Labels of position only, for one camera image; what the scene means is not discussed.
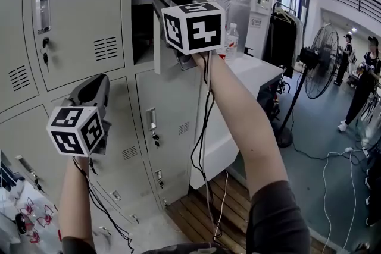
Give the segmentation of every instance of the cap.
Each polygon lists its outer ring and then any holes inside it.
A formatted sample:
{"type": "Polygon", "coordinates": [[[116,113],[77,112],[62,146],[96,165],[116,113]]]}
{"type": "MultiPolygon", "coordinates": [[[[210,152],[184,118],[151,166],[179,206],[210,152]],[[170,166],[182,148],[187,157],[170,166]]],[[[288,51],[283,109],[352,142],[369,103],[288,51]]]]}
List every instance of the cap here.
{"type": "Polygon", "coordinates": [[[374,45],[376,45],[376,47],[379,46],[379,40],[377,38],[375,38],[374,36],[369,36],[368,40],[370,43],[373,43],[374,45]]]}

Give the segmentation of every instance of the gray sleeve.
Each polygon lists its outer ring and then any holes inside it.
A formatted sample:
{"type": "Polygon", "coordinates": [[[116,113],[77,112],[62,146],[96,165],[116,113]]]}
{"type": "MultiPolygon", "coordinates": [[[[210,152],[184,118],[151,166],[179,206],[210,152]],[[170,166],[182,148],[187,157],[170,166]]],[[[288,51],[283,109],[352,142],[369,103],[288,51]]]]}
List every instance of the gray sleeve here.
{"type": "Polygon", "coordinates": [[[62,239],[62,252],[63,254],[96,254],[91,245],[75,237],[62,239]]]}
{"type": "Polygon", "coordinates": [[[252,197],[247,253],[310,252],[310,232],[287,181],[264,186],[252,197]]]}

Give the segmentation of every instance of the person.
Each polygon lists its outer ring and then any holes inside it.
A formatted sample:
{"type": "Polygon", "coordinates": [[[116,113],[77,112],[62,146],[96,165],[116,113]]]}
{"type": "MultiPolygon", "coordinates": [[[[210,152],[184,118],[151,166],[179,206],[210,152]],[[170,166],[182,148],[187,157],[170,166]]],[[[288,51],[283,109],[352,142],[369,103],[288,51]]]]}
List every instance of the person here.
{"type": "MultiPolygon", "coordinates": [[[[203,57],[199,54],[193,57],[203,71],[203,57]]],[[[245,161],[247,185],[252,198],[246,234],[247,252],[309,253],[309,231],[295,202],[265,112],[217,54],[211,55],[210,65],[211,85],[218,108],[245,161]]],[[[88,174],[88,160],[77,160],[88,174]]],[[[86,180],[73,160],[68,161],[64,177],[59,221],[64,254],[95,253],[86,180]]],[[[212,242],[172,246],[168,251],[160,249],[160,253],[198,251],[231,253],[212,242]]]]}
{"type": "Polygon", "coordinates": [[[340,132],[345,132],[348,125],[354,120],[367,102],[369,94],[374,90],[374,86],[380,80],[381,61],[379,59],[379,41],[374,36],[369,36],[368,41],[369,52],[364,55],[364,62],[360,65],[363,69],[363,73],[358,80],[346,119],[341,121],[338,126],[340,132]]]}
{"type": "Polygon", "coordinates": [[[343,82],[344,73],[348,69],[348,65],[349,65],[349,56],[353,51],[352,36],[350,34],[347,34],[344,37],[346,40],[346,47],[343,50],[343,56],[341,58],[338,76],[336,77],[336,80],[333,82],[335,85],[338,85],[338,86],[340,86],[341,83],[343,82]]]}

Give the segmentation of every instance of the gray floor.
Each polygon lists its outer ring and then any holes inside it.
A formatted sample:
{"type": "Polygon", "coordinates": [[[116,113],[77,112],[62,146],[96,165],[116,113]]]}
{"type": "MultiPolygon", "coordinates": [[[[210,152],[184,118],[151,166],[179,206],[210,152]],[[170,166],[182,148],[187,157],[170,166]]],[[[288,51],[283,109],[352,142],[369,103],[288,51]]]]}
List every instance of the gray floor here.
{"type": "MultiPolygon", "coordinates": [[[[286,115],[296,90],[298,74],[295,73],[294,75],[294,78],[289,81],[291,85],[290,94],[285,93],[279,96],[281,110],[279,118],[281,121],[286,115]]],[[[353,122],[346,133],[340,134],[338,132],[337,126],[341,120],[345,119],[353,92],[353,89],[347,84],[337,87],[332,82],[321,97],[310,100],[303,87],[294,108],[293,135],[298,150],[303,150],[311,156],[324,158],[328,152],[343,152],[349,146],[355,147],[355,144],[361,147],[360,142],[355,143],[356,133],[362,135],[363,141],[370,143],[374,143],[378,139],[379,132],[372,126],[377,123],[375,119],[369,126],[360,122],[356,128],[355,122],[353,122]]],[[[291,125],[292,117],[288,121],[288,127],[291,125]]],[[[308,226],[327,237],[329,223],[323,209],[324,181],[322,176],[326,161],[308,159],[296,152],[293,146],[283,148],[280,151],[296,200],[308,226]]],[[[355,154],[359,159],[364,158],[362,152],[355,154]]],[[[362,162],[361,165],[365,168],[366,161],[362,162]]],[[[242,157],[237,158],[233,167],[245,175],[242,157]]],[[[353,167],[352,172],[357,207],[346,246],[349,251],[355,248],[359,242],[374,240],[377,236],[376,232],[380,232],[378,225],[373,228],[365,226],[367,217],[365,199],[369,196],[364,185],[365,175],[360,166],[353,167]]],[[[348,234],[354,208],[349,160],[341,157],[330,159],[325,176],[327,181],[326,208],[332,223],[330,240],[342,247],[348,234]]]]}

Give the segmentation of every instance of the black pants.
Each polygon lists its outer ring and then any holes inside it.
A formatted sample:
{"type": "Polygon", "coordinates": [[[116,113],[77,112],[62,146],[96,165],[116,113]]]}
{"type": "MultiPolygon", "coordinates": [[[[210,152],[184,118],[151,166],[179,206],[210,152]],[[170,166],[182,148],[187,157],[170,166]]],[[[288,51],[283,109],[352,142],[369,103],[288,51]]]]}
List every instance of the black pants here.
{"type": "Polygon", "coordinates": [[[348,63],[347,62],[341,62],[339,71],[338,71],[338,76],[336,77],[336,82],[341,84],[343,82],[343,77],[344,73],[346,72],[346,69],[348,68],[348,63]]]}
{"type": "Polygon", "coordinates": [[[366,81],[364,81],[363,76],[361,76],[358,81],[351,106],[349,107],[348,114],[346,115],[345,123],[347,125],[349,125],[354,120],[356,115],[365,105],[365,103],[368,100],[369,94],[372,92],[372,90],[373,84],[367,83],[366,81]]]}

